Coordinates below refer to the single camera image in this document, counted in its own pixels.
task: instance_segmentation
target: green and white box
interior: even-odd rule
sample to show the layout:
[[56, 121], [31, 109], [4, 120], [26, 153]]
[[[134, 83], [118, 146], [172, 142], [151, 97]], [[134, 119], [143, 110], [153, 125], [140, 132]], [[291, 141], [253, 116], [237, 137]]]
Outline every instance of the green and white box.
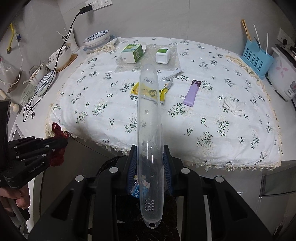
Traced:
[[129, 44], [121, 51], [125, 63], [136, 63], [144, 55], [141, 44]]

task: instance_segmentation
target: purple tube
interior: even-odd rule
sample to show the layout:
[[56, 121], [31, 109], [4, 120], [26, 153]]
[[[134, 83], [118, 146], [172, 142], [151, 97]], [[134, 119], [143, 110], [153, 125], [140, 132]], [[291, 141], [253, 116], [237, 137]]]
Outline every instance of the purple tube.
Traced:
[[190, 107], [193, 106], [194, 101], [195, 101], [195, 97], [196, 97], [196, 93], [197, 93], [198, 89], [200, 88], [201, 83], [202, 83], [201, 81], [192, 80], [191, 86], [190, 86], [188, 93], [183, 101], [183, 104], [188, 105]]

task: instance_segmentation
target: red fabric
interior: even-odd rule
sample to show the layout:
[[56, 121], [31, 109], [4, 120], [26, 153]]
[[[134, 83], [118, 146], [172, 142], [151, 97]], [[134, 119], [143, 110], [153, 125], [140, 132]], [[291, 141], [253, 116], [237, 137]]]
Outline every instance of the red fabric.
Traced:
[[[54, 137], [63, 137], [65, 139], [68, 139], [70, 137], [69, 132], [67, 131], [63, 132], [61, 127], [55, 122], [52, 123], [52, 131], [55, 134]], [[59, 151], [55, 151], [52, 153], [52, 157], [50, 160], [50, 165], [52, 167], [60, 166], [64, 162], [65, 150], [66, 148], [62, 148]]]

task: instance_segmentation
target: white tablecloth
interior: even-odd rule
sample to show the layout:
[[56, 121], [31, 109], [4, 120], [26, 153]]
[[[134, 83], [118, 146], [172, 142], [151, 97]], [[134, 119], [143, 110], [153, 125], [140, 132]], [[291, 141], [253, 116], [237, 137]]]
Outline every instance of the white tablecloth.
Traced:
[[[137, 99], [129, 95], [139, 81], [140, 69], [115, 70], [120, 52], [136, 42], [177, 47], [183, 72], [174, 78], [162, 105], [164, 144], [172, 156], [217, 167], [280, 165], [278, 122], [262, 87], [226, 58], [236, 54], [193, 41], [119, 38], [116, 50], [91, 54], [60, 90], [49, 125], [57, 122], [75, 136], [128, 152], [136, 144], [137, 126]], [[160, 69], [158, 77], [169, 76], [173, 70]], [[202, 85], [191, 108], [182, 102], [193, 79]], [[224, 109], [224, 97], [245, 102], [244, 115]]]

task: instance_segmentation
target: yellow wrapper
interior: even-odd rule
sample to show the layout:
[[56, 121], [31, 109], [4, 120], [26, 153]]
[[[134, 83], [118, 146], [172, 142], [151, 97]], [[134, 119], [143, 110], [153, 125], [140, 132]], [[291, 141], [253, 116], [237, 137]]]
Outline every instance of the yellow wrapper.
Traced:
[[[163, 85], [163, 88], [159, 91], [159, 94], [160, 94], [160, 102], [163, 104], [165, 102], [165, 94], [167, 93], [168, 89], [170, 88], [170, 86], [172, 85], [172, 82], [173, 82], [173, 79], [171, 79], [169, 82], [166, 81], [166, 83]], [[145, 86], [145, 95], [147, 97], [149, 97], [150, 99], [156, 101], [156, 91], [151, 89], [151, 88], [148, 88], [147, 86]], [[138, 96], [138, 93], [139, 93], [139, 82], [137, 82], [133, 89], [131, 90], [131, 94], [130, 94], [130, 97], [131, 96]]]

